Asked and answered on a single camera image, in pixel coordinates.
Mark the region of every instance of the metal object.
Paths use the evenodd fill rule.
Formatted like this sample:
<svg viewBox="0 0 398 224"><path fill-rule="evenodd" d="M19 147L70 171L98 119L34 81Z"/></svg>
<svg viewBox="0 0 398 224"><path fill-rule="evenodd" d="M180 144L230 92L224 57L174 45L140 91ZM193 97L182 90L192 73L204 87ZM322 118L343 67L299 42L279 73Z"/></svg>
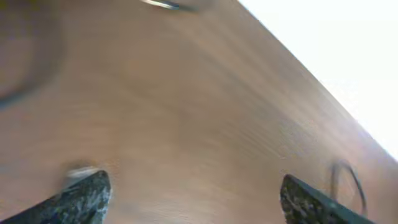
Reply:
<svg viewBox="0 0 398 224"><path fill-rule="evenodd" d="M83 178L57 195L6 220L19 223L103 223L111 198L108 174L94 167L84 167L68 174Z"/></svg>
<svg viewBox="0 0 398 224"><path fill-rule="evenodd" d="M279 200L288 224L373 224L290 174L284 177Z"/></svg>
<svg viewBox="0 0 398 224"><path fill-rule="evenodd" d="M162 7L165 9L171 9L171 10L179 10L180 9L179 4L170 2L170 1L163 1L163 0L141 0L141 1L144 3L148 3L150 5Z"/></svg>

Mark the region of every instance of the wooden table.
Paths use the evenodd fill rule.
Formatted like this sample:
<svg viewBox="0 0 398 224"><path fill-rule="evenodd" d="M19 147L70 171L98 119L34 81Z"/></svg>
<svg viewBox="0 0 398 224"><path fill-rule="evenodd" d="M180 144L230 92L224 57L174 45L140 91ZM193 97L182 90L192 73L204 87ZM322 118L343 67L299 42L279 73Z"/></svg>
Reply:
<svg viewBox="0 0 398 224"><path fill-rule="evenodd" d="M328 192L345 159L369 218L398 220L396 162L237 1L48 2L51 79L0 110L0 218L91 163L112 178L108 223L284 223L284 174ZM339 199L360 210L349 178Z"/></svg>

